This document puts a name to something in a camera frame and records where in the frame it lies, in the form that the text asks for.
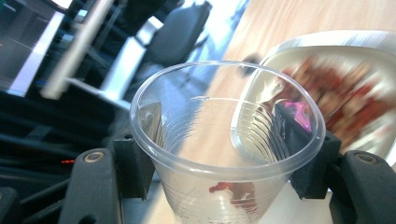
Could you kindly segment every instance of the black chair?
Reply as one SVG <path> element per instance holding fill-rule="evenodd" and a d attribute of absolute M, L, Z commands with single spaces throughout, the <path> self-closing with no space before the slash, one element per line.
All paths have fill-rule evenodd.
<path fill-rule="evenodd" d="M 212 6 L 208 2 L 178 7 L 166 17 L 152 37 L 147 51 L 134 76 L 133 86 L 139 86 L 148 77 L 164 67 L 184 63 L 197 46 Z"/>

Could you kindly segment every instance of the clear plastic cup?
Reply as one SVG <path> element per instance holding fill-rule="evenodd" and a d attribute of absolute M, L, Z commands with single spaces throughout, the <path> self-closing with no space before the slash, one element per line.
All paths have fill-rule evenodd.
<path fill-rule="evenodd" d="M 130 119 L 178 223 L 259 222 L 325 136 L 297 82 L 241 62 L 163 69 L 137 91 Z"/>

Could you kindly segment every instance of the wooden table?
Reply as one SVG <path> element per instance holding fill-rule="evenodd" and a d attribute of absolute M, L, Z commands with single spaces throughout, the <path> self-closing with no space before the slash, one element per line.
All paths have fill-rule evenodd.
<path fill-rule="evenodd" d="M 223 59 L 242 61 L 253 53 L 263 57 L 270 48 L 289 38 L 322 31 L 395 31 L 395 10 L 394 0 L 250 0 Z M 238 88 L 240 83 L 230 79 L 220 82 L 214 78 L 209 91 L 216 92 L 220 86 Z M 287 185 L 263 221 L 332 223 L 328 209 L 330 193 L 323 201 L 300 201 L 295 197 L 295 192 Z M 289 212 L 285 215 L 280 213 L 282 210 Z M 163 190 L 160 189 L 144 223 L 173 223 L 173 220 Z"/>

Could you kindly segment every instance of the red food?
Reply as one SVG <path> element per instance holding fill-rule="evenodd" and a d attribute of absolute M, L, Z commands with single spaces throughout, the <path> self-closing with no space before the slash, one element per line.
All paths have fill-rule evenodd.
<path fill-rule="evenodd" d="M 247 213 L 254 213 L 257 210 L 253 183 L 219 182 L 216 186 L 210 187 L 209 192 L 214 193 L 226 189 L 233 194 L 230 200 L 231 204 L 236 207 L 242 207 Z"/>
<path fill-rule="evenodd" d="M 325 118 L 327 129 L 342 140 L 342 148 L 345 148 L 369 123 L 396 107 L 368 95 L 376 83 L 361 85 L 372 70 L 371 64 L 362 62 L 342 75 L 334 66 L 318 64 L 318 57 L 313 55 L 297 68 L 289 67 L 282 72 L 294 78 L 311 95 Z M 291 89 L 285 85 L 284 90 L 268 103 L 282 98 L 297 100 L 299 94 Z"/>

